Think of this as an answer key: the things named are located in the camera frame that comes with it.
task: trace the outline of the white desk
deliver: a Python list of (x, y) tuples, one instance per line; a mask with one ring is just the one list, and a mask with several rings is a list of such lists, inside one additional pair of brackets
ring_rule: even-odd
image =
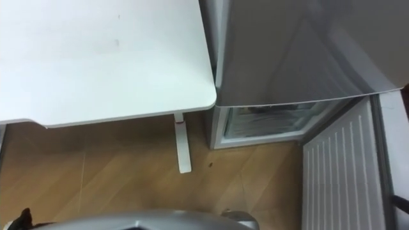
[(0, 1), (1, 124), (181, 114), (215, 99), (198, 1)]

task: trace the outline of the open freezer drawer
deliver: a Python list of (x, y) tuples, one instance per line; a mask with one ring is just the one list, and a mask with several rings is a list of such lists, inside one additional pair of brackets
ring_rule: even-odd
[(344, 99), (262, 107), (214, 107), (208, 116), (210, 148), (298, 141), (348, 101)]
[(408, 229), (409, 123), (399, 91), (365, 97), (304, 144), (302, 229)]

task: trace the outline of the wooden floor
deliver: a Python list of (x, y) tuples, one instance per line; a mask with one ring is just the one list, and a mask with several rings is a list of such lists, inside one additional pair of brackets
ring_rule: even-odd
[(0, 224), (26, 207), (34, 223), (172, 208), (243, 210), (262, 230), (300, 229), (302, 157), (296, 143), (210, 151), (201, 114), (188, 114), (187, 125), (188, 174), (178, 172), (172, 116), (50, 130), (8, 125)]

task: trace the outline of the desk leg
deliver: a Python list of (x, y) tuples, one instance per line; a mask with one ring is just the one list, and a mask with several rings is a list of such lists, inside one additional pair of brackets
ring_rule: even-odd
[(0, 125), (0, 154), (1, 154), (1, 146), (3, 144), (5, 133), (6, 133), (6, 125)]
[(179, 171), (180, 173), (189, 173), (192, 171), (192, 166), (190, 164), (189, 143), (183, 114), (174, 114), (174, 131), (176, 132)]

